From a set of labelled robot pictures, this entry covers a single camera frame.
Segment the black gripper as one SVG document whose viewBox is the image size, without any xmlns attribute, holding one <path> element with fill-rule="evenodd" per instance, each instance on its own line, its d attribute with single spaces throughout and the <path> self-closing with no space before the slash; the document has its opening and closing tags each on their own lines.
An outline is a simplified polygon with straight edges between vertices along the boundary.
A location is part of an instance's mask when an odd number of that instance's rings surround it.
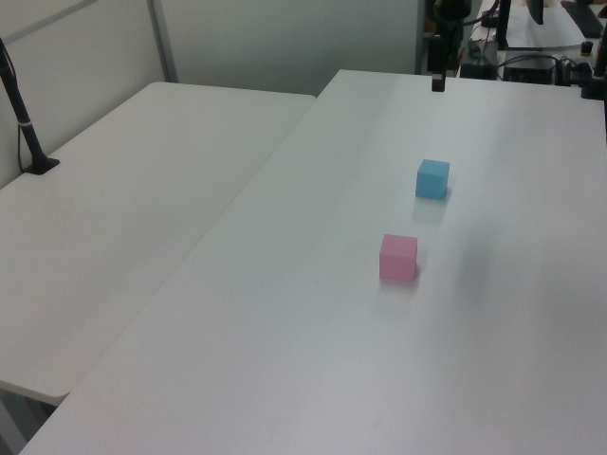
<svg viewBox="0 0 607 455">
<path fill-rule="evenodd" d="M 459 49 L 462 42 L 460 31 L 449 32 L 446 36 L 434 34 L 428 40 L 428 71 L 432 73 L 432 91 L 444 92 L 446 74 L 459 66 Z"/>
</svg>

